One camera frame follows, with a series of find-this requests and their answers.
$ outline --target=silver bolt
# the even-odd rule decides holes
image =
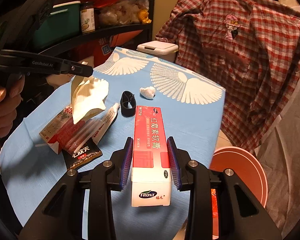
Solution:
[[[231,169],[226,169],[225,174],[227,174],[228,176],[232,176],[234,174],[234,172]]]
[[[189,164],[189,166],[191,166],[191,167],[196,167],[196,166],[198,166],[198,162],[197,162],[197,161],[194,161],[194,160],[189,161],[188,164]]]
[[[73,176],[74,174],[76,174],[76,170],[74,170],[74,169],[71,169],[71,170],[69,170],[68,172],[67,172],[67,175],[68,176]]]
[[[110,167],[112,165],[112,161],[104,161],[103,166]]]

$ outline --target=blue tablecloth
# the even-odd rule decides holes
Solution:
[[[207,78],[173,63],[131,50],[116,48],[95,77],[109,82],[107,109],[119,102],[124,90],[136,96],[138,105],[162,110],[166,137],[173,136],[178,148],[192,159],[209,166],[221,124],[225,90]],[[155,86],[156,95],[147,100],[140,87]],[[66,171],[62,155],[56,155],[39,136],[42,128],[70,103],[70,83],[58,88],[5,142],[0,153],[3,182],[22,225]],[[93,169],[122,149],[133,137],[134,117],[119,112],[114,124],[99,143],[103,156],[79,169]],[[89,191],[86,192],[82,236],[87,239]],[[173,239],[188,214],[189,192],[178,192],[173,185],[170,206],[131,207],[131,179],[122,192],[112,192],[114,224],[118,240]]]

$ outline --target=black packet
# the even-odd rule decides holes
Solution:
[[[78,169],[88,164],[96,158],[102,156],[99,147],[94,143],[92,138],[82,146],[82,148],[73,155],[70,155],[66,150],[62,149],[63,158],[66,162],[67,170]]]

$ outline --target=red plaid fabric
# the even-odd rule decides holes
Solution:
[[[226,88],[221,129],[250,152],[300,77],[300,13],[271,0],[178,0],[157,40]]]

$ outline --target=cartoon applique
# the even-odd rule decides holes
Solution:
[[[237,29],[240,27],[240,24],[238,24],[238,18],[232,14],[228,14],[223,23],[226,24],[227,28],[225,39],[227,41],[233,41],[233,39],[238,35]]]

